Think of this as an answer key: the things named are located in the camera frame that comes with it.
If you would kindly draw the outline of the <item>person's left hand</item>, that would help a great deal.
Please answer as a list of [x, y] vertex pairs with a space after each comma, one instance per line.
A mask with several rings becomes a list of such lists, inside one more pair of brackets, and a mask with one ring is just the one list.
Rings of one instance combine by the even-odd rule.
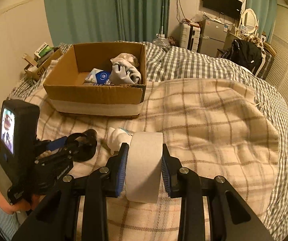
[[7, 214], [14, 214], [18, 211], [26, 212], [29, 210], [34, 210], [38, 206], [41, 198], [43, 198], [43, 196], [33, 194], [31, 196], [31, 201], [21, 199], [14, 205], [10, 205], [0, 191], [0, 208]]

